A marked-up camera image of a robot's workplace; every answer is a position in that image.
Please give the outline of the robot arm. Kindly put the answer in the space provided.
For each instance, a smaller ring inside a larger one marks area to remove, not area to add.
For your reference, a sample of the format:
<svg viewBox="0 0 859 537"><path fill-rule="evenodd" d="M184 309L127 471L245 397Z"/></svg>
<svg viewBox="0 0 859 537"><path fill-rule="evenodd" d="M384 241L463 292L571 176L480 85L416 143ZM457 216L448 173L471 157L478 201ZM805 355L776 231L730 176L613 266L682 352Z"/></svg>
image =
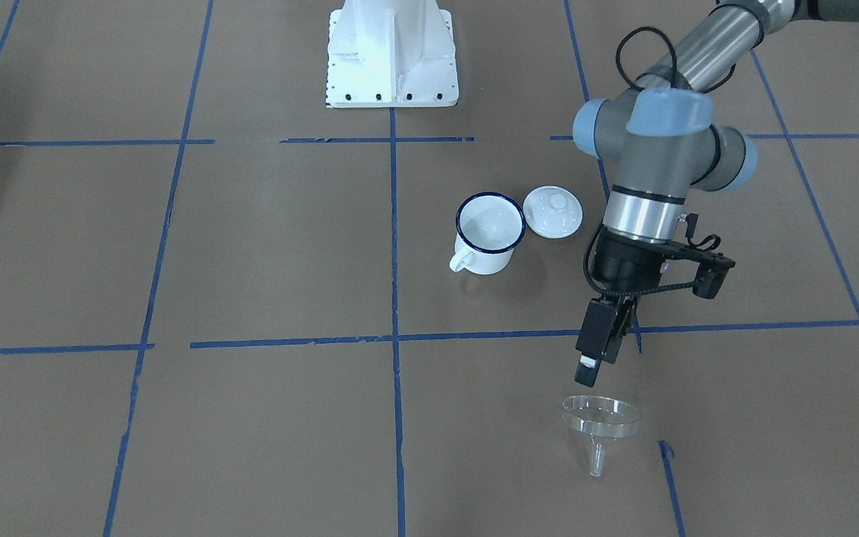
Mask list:
<svg viewBox="0 0 859 537"><path fill-rule="evenodd" d="M640 75L624 76L615 99L587 101L573 120L573 141L601 162L616 163L605 214L583 259L589 302L576 349L576 383L596 384L601 364L617 360L645 295L689 289L712 299L735 262L720 238L693 238L685 211L692 188L742 186L758 163L754 142L713 120L710 92L767 35L795 21L859 23L859 1L720 1L679 44Z"/></svg>

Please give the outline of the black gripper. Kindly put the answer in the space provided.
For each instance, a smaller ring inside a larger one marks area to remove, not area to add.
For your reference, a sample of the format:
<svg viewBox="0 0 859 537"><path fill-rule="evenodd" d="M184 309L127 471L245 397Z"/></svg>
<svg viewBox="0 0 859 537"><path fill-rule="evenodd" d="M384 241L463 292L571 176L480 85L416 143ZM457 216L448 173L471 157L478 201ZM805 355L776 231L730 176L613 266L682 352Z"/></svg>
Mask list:
<svg viewBox="0 0 859 537"><path fill-rule="evenodd" d="M673 289L661 285L669 242L631 239L607 227L597 228L593 241L592 288L599 298L590 300L575 346L575 381L587 387L596 384L601 364L616 363L633 323L635 297Z"/></svg>

